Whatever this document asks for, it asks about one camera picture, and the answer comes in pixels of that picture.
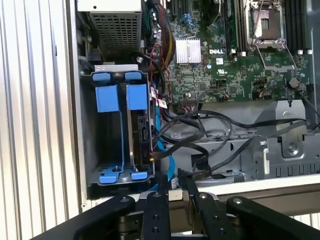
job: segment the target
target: label sticker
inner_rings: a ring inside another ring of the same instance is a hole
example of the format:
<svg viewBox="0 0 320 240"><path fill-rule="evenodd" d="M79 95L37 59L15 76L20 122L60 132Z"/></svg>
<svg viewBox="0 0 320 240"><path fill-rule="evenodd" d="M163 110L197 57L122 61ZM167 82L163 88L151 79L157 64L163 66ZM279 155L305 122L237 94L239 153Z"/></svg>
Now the label sticker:
<svg viewBox="0 0 320 240"><path fill-rule="evenodd" d="M163 109L167 109L167 108L168 108L166 101L163 101L163 100L161 100L161 99L158 99L158 100L155 101L155 105L156 105L156 106L158 106L158 102L159 102L160 108L163 108Z"/></svg>
<svg viewBox="0 0 320 240"><path fill-rule="evenodd" d="M151 91L151 97L153 97L154 99L157 99L157 94L155 89L153 87L150 87L150 91Z"/></svg>

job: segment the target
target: blue drive rail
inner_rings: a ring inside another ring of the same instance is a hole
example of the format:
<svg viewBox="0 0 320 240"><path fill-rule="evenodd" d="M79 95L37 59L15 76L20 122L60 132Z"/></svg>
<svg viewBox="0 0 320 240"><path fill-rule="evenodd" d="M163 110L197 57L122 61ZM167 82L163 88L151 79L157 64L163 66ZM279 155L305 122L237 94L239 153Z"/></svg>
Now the blue drive rail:
<svg viewBox="0 0 320 240"><path fill-rule="evenodd" d="M118 134L121 137L121 154L117 154L121 157L107 160L107 167L100 171L98 184L117 184L122 182L121 175L127 176L128 173L131 179L127 179L125 183L147 180L154 175L153 168L149 167L147 170L139 171L135 162L128 159L126 152L133 152L130 146L130 141L133 142L132 123L129 122L132 113L139 111L149 116L148 82L141 72L125 72L121 80L119 80L119 75L114 78L112 72L94 72L92 80L99 84L95 87L98 113L119 114L121 128Z"/></svg>

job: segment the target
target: silver heatsink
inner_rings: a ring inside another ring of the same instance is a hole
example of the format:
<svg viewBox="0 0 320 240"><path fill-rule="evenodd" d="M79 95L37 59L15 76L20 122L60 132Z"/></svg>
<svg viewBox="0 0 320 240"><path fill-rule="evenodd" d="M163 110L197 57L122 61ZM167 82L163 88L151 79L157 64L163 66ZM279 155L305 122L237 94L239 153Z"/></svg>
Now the silver heatsink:
<svg viewBox="0 0 320 240"><path fill-rule="evenodd" d="M175 40L177 64L201 63L201 43L198 38L178 38Z"/></svg>

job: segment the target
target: silver ribbed panel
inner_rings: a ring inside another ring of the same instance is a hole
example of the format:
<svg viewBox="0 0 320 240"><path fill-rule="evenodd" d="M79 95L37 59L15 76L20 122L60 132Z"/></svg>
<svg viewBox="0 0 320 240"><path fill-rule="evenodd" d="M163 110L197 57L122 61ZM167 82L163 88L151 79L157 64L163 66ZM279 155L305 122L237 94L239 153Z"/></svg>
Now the silver ribbed panel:
<svg viewBox="0 0 320 240"><path fill-rule="evenodd" d="M201 63L201 43L198 38L176 39L176 63L198 64Z"/></svg>
<svg viewBox="0 0 320 240"><path fill-rule="evenodd" d="M1 240L79 213L65 4L0 0Z"/></svg>

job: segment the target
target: ram slot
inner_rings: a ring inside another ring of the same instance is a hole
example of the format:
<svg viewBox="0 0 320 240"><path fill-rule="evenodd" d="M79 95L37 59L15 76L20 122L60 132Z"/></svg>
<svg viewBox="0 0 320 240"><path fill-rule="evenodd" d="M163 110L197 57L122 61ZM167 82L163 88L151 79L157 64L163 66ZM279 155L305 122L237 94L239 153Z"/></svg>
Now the ram slot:
<svg viewBox="0 0 320 240"><path fill-rule="evenodd" d="M304 0L284 1L287 47L293 54L307 48L305 11Z"/></svg>

